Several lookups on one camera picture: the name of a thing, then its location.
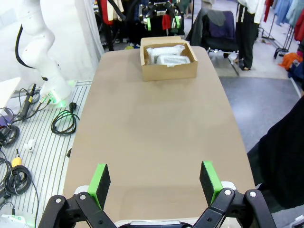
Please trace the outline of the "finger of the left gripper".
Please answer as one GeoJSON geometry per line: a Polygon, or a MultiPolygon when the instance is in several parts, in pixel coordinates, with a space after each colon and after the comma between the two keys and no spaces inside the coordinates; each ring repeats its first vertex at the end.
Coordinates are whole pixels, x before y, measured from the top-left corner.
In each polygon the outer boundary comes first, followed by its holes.
{"type": "Polygon", "coordinates": [[[180,15],[180,12],[177,9],[173,9],[170,11],[170,17],[171,17],[171,28],[180,28],[181,23],[180,20],[182,16],[180,15]]]}
{"type": "Polygon", "coordinates": [[[151,17],[152,17],[152,11],[150,9],[142,10],[141,13],[142,23],[146,25],[148,31],[152,30],[151,17]]]}

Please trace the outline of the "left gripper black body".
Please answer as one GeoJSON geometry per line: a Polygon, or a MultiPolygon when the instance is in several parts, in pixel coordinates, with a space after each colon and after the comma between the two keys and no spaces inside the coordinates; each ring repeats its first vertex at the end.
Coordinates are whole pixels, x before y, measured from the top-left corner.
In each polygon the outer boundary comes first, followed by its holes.
{"type": "Polygon", "coordinates": [[[142,3],[142,16],[178,15],[178,4],[171,0],[146,0],[142,3]]]}

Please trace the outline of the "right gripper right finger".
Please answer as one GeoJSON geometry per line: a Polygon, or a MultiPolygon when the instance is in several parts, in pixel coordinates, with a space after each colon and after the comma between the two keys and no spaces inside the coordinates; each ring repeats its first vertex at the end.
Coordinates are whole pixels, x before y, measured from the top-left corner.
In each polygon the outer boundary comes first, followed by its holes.
{"type": "Polygon", "coordinates": [[[244,194],[224,188],[211,161],[201,163],[199,180],[208,207],[194,223],[195,228],[219,228],[225,218],[235,218],[242,228],[275,228],[276,224],[259,190],[244,194]]]}

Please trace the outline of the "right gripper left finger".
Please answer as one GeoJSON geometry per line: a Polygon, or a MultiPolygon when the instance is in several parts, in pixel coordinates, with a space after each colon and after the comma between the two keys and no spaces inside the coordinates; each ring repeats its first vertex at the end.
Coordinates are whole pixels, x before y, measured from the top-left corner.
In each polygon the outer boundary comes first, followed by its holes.
{"type": "Polygon", "coordinates": [[[73,228],[78,222],[86,222],[91,228],[113,228],[114,223],[104,211],[110,187],[107,164],[99,164],[88,189],[66,199],[52,196],[43,212],[40,228],[73,228]]]}

